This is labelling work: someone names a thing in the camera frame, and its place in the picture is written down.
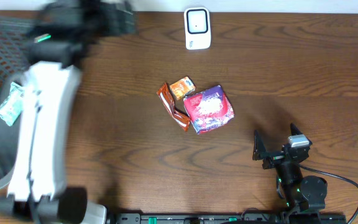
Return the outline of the orange-red snack bar wrapper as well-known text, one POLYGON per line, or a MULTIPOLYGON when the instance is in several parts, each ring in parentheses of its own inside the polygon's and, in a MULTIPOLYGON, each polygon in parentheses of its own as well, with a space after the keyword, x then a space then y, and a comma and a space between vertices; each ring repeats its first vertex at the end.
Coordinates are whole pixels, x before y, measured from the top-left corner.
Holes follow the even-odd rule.
POLYGON ((175 107, 175 101, 173 96, 168 89, 168 85, 164 83, 157 91, 158 97, 161 99, 165 109, 168 111, 169 115, 179 124, 179 126, 185 131, 188 131, 190 126, 190 118, 179 112, 175 107))

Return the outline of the mint green wipes pack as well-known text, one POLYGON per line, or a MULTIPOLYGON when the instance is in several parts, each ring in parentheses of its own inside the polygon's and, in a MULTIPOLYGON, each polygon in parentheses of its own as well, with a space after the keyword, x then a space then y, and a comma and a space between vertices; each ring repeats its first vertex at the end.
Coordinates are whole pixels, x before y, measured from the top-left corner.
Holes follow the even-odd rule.
POLYGON ((9 94, 0 105, 0 118, 12 126, 23 110, 24 89, 17 83, 10 84, 9 94))

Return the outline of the small orange tissue pack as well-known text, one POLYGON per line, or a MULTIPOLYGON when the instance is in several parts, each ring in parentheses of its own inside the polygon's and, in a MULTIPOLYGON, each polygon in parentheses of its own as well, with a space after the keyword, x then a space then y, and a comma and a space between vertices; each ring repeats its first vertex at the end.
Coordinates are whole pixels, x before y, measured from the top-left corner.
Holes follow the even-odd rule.
POLYGON ((172 91, 176 100, 184 98, 186 95, 194 92, 196 86, 189 77, 184 77, 179 81, 170 85, 170 90, 172 91))

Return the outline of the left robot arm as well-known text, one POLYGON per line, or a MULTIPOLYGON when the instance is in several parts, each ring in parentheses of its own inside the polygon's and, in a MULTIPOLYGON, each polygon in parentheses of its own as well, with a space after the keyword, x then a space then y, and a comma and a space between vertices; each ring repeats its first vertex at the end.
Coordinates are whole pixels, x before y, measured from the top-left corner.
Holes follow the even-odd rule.
POLYGON ((65 148, 90 45, 135 31, 129 1, 55 1, 37 14, 26 35, 17 156, 0 215, 35 223, 114 223, 85 188, 67 186, 65 148))

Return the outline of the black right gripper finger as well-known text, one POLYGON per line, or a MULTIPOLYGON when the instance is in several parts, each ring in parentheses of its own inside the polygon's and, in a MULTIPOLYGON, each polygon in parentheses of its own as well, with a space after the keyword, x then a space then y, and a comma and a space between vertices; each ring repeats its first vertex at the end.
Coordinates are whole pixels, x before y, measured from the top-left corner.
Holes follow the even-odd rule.
POLYGON ((290 131, 291 131, 291 136, 293 135, 299 135, 299 134, 303 134, 297 127, 295 124, 291 123, 290 124, 290 131))
POLYGON ((267 151, 257 130, 254 131, 254 150, 252 159, 254 161, 262 160, 267 157, 267 151))

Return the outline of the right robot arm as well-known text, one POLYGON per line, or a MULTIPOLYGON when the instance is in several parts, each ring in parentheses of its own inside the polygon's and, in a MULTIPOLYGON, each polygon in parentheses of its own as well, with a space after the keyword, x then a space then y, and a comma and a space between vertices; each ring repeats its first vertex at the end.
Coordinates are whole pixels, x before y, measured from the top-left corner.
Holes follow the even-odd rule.
POLYGON ((269 152, 258 131, 254 131, 252 159, 262 161, 263 169, 275 169, 277 182, 288 210, 280 214, 283 223, 322 223, 319 212, 325 208, 328 184, 325 179, 301 172, 300 163, 309 157, 312 142, 292 123, 288 142, 280 151, 269 152))

